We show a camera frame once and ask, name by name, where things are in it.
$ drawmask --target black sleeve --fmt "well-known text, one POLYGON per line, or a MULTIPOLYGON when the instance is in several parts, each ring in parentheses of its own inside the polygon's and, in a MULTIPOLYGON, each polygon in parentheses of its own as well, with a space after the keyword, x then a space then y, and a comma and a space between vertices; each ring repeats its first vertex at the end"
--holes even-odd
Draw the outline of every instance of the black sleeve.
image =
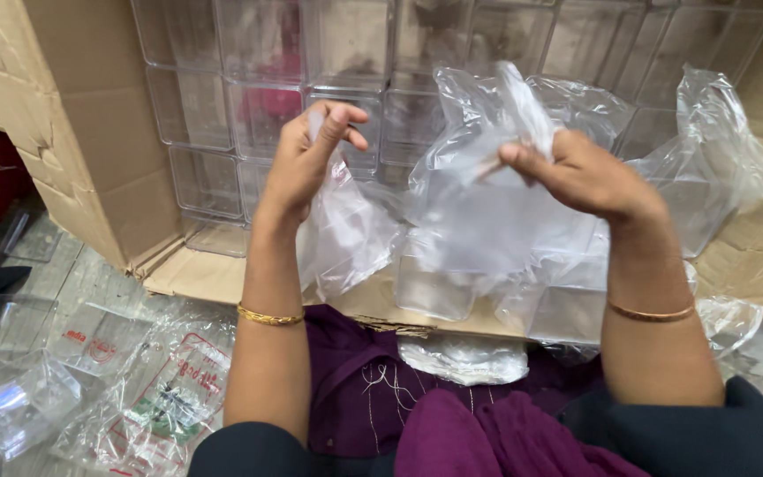
POLYGON ((628 406, 604 393, 559 416, 577 439, 607 447, 656 476, 763 476, 763 396, 726 383, 726 406, 628 406))
POLYGON ((283 428, 265 423, 233 424, 199 444, 188 477, 303 477, 310 454, 283 428))

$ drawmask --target bangle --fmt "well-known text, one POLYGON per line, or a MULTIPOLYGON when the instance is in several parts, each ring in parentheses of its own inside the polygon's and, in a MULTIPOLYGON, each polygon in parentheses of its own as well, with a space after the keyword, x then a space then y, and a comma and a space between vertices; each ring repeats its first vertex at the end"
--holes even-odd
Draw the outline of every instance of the bangle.
POLYGON ((639 322, 654 322, 654 323, 677 322, 691 316, 691 313, 694 312, 693 302, 691 302, 691 304, 684 310, 677 311, 675 313, 664 313, 664 314, 643 313, 641 311, 628 310, 623 307, 618 307, 614 303, 611 303, 610 299, 608 300, 608 306, 609 308, 611 308, 611 310, 614 310, 614 312, 617 313, 618 315, 624 318, 629 318, 630 320, 635 320, 639 322))
POLYGON ((297 315, 296 317, 270 317, 270 315, 262 315, 254 311, 249 311, 246 308, 243 308, 243 305, 239 303, 238 303, 238 314, 242 318, 248 319, 250 322, 258 322, 261 324, 268 324, 268 325, 274 325, 274 326, 281 326, 285 324, 295 324, 298 322, 302 322, 302 320, 305 319, 304 309, 302 309, 302 314, 297 315))

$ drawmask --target cardboard box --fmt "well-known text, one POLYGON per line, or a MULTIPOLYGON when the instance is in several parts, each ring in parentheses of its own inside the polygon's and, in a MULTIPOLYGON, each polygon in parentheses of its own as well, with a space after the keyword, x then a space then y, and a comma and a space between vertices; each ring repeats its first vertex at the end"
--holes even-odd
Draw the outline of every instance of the cardboard box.
MULTIPOLYGON (((183 246, 144 66, 128 0, 0 0, 0 117, 54 220, 156 293, 236 303, 245 260, 183 246)), ((740 93, 763 139, 763 44, 740 93)), ((763 305, 763 202, 732 217, 695 265, 700 295, 763 305)), ((397 325, 520 335, 484 302, 460 323, 400 310, 391 283, 380 273, 332 304, 397 325)))

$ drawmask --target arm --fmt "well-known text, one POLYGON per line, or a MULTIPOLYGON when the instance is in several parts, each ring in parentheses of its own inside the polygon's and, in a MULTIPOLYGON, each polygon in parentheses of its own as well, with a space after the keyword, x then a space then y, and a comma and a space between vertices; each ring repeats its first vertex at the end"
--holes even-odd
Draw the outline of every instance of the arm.
MULTIPOLYGON (((609 302, 665 314, 693 303, 667 205, 632 168, 580 132, 555 134, 555 164, 506 144, 503 163, 538 179, 570 208, 609 222, 609 302)), ((694 311, 677 322, 642 322, 608 307, 602 363, 612 396, 627 404, 720 406, 724 388, 694 311)))
MULTIPOLYGON (((315 103, 326 116, 320 135, 308 137, 308 111, 281 131, 279 148, 252 223, 243 306, 274 317, 302 313, 296 233, 320 189, 329 156, 342 138, 366 149, 350 121, 364 111, 344 103, 315 103)), ((272 326, 238 320, 226 389, 223 425, 263 422, 284 428, 303 445, 311 401, 310 356, 304 323, 272 326)))

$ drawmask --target purple clothing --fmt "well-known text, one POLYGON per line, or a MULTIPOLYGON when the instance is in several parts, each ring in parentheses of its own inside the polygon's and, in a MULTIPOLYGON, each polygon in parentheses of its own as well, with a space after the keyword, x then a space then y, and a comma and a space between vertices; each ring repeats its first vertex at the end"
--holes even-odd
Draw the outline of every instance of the purple clothing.
POLYGON ((305 308, 311 353, 309 449, 341 458, 373 458, 397 448, 416 401, 430 390, 453 393, 472 414, 522 390, 554 414, 602 385, 599 359, 565 368, 544 350, 529 354, 528 376, 509 385, 466 388, 417 371, 398 357, 396 334, 361 328, 334 308, 305 308))
POLYGON ((554 417, 512 392, 474 416, 455 395, 433 390, 419 400, 396 454, 398 476, 648 476, 601 447, 582 444, 554 417))

